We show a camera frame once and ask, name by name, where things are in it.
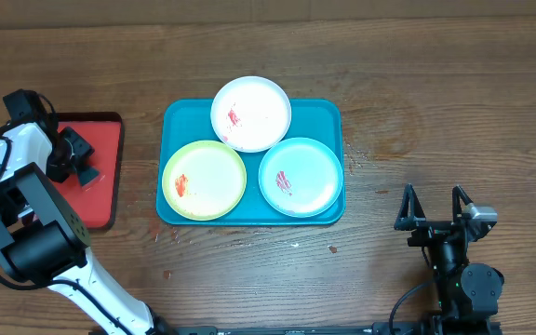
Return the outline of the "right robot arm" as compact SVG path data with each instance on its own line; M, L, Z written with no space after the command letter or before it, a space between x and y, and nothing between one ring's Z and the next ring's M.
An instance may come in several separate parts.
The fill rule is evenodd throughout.
M489 319L498 313L503 274L484 263L471 263L469 245L485 237L498 221L496 209L477 205L465 190L452 189L452 219L429 221L411 184L407 184L394 229L407 231L407 244L419 248L433 278L410 289L395 303L388 318L391 334L500 334ZM411 326L397 326L395 314L414 293L435 286L439 309Z

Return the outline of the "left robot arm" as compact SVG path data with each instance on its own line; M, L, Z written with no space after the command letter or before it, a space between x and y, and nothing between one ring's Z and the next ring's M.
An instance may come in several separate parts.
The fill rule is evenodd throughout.
M48 288L77 305L102 334L172 334L96 259L87 226L67 195L103 224L114 220L124 128L116 113L58 114L43 94L3 98L0 127L0 284Z

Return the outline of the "yellow plate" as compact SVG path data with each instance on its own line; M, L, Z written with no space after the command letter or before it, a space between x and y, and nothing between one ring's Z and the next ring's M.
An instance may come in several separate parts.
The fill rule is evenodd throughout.
M219 141L194 141L167 161L161 175L169 207L193 221L218 219L239 203L247 186L240 155Z

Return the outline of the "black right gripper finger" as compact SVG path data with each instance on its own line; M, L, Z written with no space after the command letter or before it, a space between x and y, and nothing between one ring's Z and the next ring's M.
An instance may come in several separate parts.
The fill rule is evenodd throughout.
M413 185L408 183L405 186L401 207L398 212L396 223L422 223L426 221L426 216L421 203L414 191Z
M458 221L462 216L462 205L470 205L473 201L467 195L461 185L457 184L452 189L452 219Z

